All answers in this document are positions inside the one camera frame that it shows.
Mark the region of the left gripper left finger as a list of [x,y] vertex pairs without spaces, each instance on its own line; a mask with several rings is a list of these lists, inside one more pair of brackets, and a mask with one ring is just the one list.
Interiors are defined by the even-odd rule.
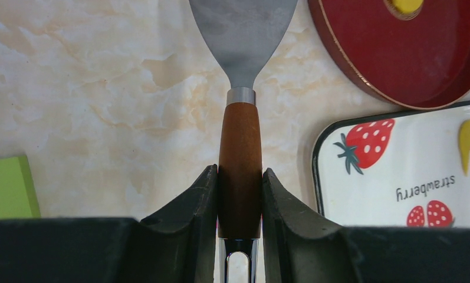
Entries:
[[0,221],[0,282],[213,282],[216,181],[210,165],[155,213]]

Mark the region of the yellow dough ball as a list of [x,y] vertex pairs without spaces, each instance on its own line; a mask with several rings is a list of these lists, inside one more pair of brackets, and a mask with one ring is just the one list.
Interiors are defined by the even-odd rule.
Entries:
[[402,15],[417,13],[421,9],[423,2],[424,0],[391,0],[394,8]]

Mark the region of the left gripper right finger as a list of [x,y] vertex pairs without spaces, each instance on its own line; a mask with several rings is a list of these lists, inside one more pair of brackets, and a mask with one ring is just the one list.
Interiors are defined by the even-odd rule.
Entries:
[[262,195],[267,282],[470,282],[470,229],[341,226],[271,169]]

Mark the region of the red round tray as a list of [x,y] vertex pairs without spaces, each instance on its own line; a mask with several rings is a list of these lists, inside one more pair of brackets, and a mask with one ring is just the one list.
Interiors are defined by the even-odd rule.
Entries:
[[412,109],[437,109],[470,91],[470,1],[309,1],[330,57],[365,93]]

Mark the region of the strawberry pattern white tray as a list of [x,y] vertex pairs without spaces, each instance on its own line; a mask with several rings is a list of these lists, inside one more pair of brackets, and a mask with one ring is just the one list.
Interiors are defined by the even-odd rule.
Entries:
[[470,228],[470,101],[335,122],[312,170],[319,213],[341,225]]

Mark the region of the metal scraper wooden handle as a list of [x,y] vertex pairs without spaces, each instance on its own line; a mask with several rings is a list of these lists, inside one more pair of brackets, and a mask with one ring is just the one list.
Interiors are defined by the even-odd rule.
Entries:
[[190,1],[199,31],[230,89],[218,163],[220,280],[228,282],[234,253],[248,261],[255,282],[262,213],[262,155],[254,82],[279,46],[295,1]]

